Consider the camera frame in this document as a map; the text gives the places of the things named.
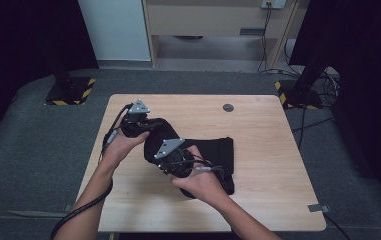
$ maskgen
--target gray carpet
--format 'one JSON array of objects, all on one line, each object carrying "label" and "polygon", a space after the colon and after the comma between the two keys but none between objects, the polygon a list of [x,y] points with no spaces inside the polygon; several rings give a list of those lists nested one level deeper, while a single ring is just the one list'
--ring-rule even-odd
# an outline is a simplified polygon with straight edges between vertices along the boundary
[{"label": "gray carpet", "polygon": [[[0,211],[62,212],[76,198],[109,97],[116,93],[276,94],[274,82],[289,77],[249,73],[82,70],[96,79],[82,106],[45,106],[52,77],[18,91],[0,123]],[[286,111],[290,126],[302,110]],[[306,111],[305,125],[331,117]],[[381,239],[381,185],[354,168],[333,121],[306,129],[301,154],[321,204],[352,239]],[[48,239],[57,220],[0,216],[0,239]],[[285,239],[344,239],[328,222],[318,233],[279,232]],[[123,234],[120,239],[171,238]],[[108,239],[100,234],[99,239]]]}]

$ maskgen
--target black cloth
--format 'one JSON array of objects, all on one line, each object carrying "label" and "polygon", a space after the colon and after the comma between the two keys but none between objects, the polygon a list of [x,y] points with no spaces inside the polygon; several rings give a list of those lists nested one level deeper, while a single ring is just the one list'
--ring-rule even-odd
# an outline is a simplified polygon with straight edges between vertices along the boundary
[{"label": "black cloth", "polygon": [[[177,139],[180,136],[165,119],[160,118],[156,119],[156,121],[162,122],[162,127],[151,132],[146,139],[144,143],[144,158],[150,163],[159,165],[162,159],[155,159],[154,155],[163,144],[163,140]],[[185,139],[179,148],[185,149],[192,145],[197,146],[203,159],[210,161],[213,166],[222,166],[224,179],[221,179],[218,172],[214,171],[214,173],[222,183],[227,194],[233,194],[235,191],[232,178],[234,173],[233,139],[229,137],[208,140]],[[187,197],[194,198],[193,195],[183,189],[181,189],[181,192]]]}]

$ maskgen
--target black stand base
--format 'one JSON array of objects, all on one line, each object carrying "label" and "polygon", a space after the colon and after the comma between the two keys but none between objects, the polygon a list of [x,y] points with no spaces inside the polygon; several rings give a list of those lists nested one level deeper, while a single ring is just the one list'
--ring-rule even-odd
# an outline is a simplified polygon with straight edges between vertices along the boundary
[{"label": "black stand base", "polygon": [[294,94],[292,94],[295,83],[296,81],[294,80],[280,80],[275,83],[281,105],[283,105],[284,109],[293,107],[309,109],[322,108],[322,100],[318,93],[313,90],[309,90],[303,98],[295,97]]},{"label": "black stand base", "polygon": [[95,80],[90,77],[72,77],[74,90],[63,91],[57,82],[46,97],[46,105],[81,105],[87,100]]}]

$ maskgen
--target forearm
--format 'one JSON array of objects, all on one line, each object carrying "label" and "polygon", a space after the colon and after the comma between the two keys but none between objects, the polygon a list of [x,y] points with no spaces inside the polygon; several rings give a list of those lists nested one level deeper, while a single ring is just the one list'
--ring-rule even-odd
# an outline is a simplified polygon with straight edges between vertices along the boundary
[{"label": "forearm", "polygon": [[280,239],[228,196],[212,206],[224,217],[233,231],[244,240]]},{"label": "forearm", "polygon": [[[101,196],[111,183],[114,169],[102,161],[71,211]],[[96,239],[103,204],[104,200],[65,223],[55,239]]]}]

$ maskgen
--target black curtain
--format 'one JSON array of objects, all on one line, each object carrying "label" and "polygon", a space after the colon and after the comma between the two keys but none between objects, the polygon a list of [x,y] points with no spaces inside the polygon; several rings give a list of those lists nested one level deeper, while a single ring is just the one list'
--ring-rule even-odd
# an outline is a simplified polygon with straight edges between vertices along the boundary
[{"label": "black curtain", "polygon": [[[339,32],[329,35],[335,14]],[[329,45],[316,48],[324,37]],[[306,65],[313,51],[327,52],[327,66],[340,74],[334,112],[349,150],[381,181],[381,1],[311,0],[290,63]]]},{"label": "black curtain", "polygon": [[77,0],[0,0],[0,120],[24,84],[84,68],[98,65]]}]

